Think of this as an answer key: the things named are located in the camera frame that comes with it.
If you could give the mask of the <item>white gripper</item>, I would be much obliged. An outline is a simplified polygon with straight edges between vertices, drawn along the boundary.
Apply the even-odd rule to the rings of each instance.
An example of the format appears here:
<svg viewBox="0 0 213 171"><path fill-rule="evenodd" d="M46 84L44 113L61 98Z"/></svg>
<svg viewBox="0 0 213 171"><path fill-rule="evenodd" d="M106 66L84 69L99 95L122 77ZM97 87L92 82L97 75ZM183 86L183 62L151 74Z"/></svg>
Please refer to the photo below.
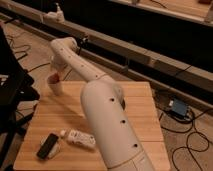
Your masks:
<svg viewBox="0 0 213 171"><path fill-rule="evenodd" d="M50 60L50 65L55 71L59 73L62 73L68 66L68 64L59 57L52 57Z"/></svg>

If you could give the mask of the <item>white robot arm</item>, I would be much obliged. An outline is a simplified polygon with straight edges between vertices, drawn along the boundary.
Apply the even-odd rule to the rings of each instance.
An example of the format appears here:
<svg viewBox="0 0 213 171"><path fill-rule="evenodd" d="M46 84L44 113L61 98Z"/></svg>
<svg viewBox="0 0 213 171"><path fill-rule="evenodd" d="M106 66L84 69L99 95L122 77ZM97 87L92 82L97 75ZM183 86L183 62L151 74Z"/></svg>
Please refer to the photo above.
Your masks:
<svg viewBox="0 0 213 171"><path fill-rule="evenodd" d="M85 81L81 105L108 171L156 171L124 112L123 88L111 76L73 50L72 37L50 46L60 68L71 66Z"/></svg>

